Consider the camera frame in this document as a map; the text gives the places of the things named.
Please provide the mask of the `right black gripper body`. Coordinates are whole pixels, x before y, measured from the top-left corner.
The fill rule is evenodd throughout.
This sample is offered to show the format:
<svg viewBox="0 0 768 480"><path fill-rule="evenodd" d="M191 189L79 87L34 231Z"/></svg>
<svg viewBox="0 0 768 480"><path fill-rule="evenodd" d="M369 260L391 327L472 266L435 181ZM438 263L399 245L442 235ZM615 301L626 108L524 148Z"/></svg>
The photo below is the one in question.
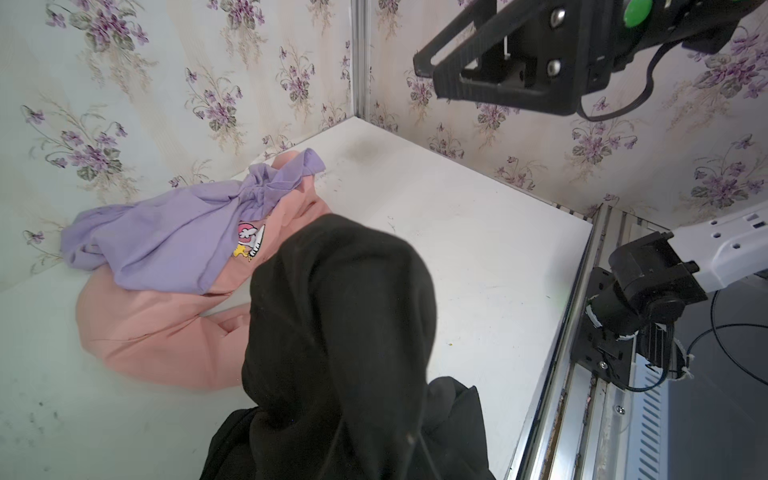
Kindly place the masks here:
<svg viewBox="0 0 768 480"><path fill-rule="evenodd" d="M539 113L585 113L585 95L607 88L637 53L654 54L641 93L654 89L653 72L674 47L715 53L744 16L741 1L513 1L499 11L509 72L497 82L497 102Z"/></svg>

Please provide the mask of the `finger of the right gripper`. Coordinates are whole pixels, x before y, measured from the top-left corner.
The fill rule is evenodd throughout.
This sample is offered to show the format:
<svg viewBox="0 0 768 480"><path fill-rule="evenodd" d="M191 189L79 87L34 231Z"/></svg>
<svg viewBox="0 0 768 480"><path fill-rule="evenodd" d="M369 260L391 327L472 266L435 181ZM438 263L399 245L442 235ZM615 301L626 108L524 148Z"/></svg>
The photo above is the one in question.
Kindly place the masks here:
<svg viewBox="0 0 768 480"><path fill-rule="evenodd" d="M435 95L559 116L576 111L576 3L472 1L413 57Z"/></svg>

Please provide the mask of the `black cloth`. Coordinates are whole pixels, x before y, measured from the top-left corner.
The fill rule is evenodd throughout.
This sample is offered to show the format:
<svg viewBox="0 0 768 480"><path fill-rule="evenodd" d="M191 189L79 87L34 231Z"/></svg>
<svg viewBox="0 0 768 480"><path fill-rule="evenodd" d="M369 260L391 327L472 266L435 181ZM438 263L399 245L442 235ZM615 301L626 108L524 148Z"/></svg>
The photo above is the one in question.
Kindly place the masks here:
<svg viewBox="0 0 768 480"><path fill-rule="evenodd" d="M488 479L478 391L428 380L437 307L405 241L328 214L253 273L242 384L205 479Z"/></svg>

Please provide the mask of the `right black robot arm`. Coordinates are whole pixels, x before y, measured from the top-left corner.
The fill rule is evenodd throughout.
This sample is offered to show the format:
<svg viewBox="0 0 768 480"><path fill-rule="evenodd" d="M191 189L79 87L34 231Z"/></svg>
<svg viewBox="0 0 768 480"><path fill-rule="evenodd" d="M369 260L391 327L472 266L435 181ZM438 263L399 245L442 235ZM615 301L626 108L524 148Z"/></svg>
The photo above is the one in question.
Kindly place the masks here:
<svg viewBox="0 0 768 480"><path fill-rule="evenodd" d="M558 116L584 116L586 95L607 88L635 55L652 50L641 93L603 115L617 120L652 96L657 65L681 47L717 54L755 1L471 1L413 58L439 98ZM619 336L671 325L691 304L763 269L746 244L692 229L653 233L610 256L612 283L586 305L597 326Z"/></svg>

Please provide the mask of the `purple cloth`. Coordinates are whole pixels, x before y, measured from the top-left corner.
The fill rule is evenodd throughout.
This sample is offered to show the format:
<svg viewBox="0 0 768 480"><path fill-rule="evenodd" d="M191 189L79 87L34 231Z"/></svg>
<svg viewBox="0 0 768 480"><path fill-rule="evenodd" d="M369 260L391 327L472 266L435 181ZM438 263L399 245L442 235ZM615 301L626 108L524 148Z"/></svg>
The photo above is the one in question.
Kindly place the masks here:
<svg viewBox="0 0 768 480"><path fill-rule="evenodd" d="M61 255L75 269L109 266L126 290L204 294L238 245L256 244L256 223L324 169L320 156L306 149L281 167L253 165L242 180L87 210L61 231Z"/></svg>

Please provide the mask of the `pink cloth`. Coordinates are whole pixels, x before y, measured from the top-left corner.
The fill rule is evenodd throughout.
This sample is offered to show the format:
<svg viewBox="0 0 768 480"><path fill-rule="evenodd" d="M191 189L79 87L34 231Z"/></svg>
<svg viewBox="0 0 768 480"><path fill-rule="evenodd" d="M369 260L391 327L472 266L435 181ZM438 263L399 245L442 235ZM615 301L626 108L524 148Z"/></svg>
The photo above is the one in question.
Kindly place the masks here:
<svg viewBox="0 0 768 480"><path fill-rule="evenodd" d="M300 152L283 153L269 165L281 167ZM142 381L199 390L239 385L250 308L224 302L291 235L328 213L315 189L318 174L256 223L256 244L238 245L204 294L126 290L109 266L88 271L75 307L82 347L109 369Z"/></svg>

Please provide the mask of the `white ventilation grille strip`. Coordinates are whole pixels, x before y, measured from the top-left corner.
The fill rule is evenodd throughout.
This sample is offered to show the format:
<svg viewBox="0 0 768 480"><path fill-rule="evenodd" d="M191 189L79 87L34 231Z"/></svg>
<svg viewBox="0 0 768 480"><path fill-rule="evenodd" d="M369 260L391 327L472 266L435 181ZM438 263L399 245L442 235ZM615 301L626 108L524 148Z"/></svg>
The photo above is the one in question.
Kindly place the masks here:
<svg viewBox="0 0 768 480"><path fill-rule="evenodd" d="M625 479L668 479L669 385L631 394Z"/></svg>

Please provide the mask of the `aluminium enclosure frame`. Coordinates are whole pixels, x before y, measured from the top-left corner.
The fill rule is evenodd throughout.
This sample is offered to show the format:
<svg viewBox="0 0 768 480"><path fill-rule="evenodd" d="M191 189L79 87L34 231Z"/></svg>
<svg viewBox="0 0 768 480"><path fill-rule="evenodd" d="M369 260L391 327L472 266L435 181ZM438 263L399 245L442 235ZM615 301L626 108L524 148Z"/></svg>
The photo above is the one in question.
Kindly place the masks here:
<svg viewBox="0 0 768 480"><path fill-rule="evenodd" d="M369 2L352 0L350 2L350 74L351 99L354 115L366 120L369 103Z"/></svg>

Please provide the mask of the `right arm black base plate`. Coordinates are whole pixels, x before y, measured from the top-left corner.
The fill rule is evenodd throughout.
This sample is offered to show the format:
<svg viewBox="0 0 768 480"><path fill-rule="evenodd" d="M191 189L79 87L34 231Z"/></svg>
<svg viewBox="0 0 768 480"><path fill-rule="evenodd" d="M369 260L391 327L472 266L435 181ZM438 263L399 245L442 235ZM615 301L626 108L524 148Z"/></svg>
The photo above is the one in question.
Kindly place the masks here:
<svg viewBox="0 0 768 480"><path fill-rule="evenodd" d="M623 299L609 271L592 269L571 360L632 393L651 391L670 378L677 357L674 329L643 319Z"/></svg>

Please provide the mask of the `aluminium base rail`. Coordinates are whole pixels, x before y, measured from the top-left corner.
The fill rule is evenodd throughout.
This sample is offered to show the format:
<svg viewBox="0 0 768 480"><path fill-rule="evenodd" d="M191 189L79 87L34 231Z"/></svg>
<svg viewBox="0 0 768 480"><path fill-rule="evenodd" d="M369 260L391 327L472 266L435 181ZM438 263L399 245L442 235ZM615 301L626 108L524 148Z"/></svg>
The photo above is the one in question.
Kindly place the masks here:
<svg viewBox="0 0 768 480"><path fill-rule="evenodd" d="M590 219L585 247L567 308L523 425L508 479L592 479L605 397L615 387L571 360L589 278L594 267L608 269L619 246L662 228L609 204Z"/></svg>

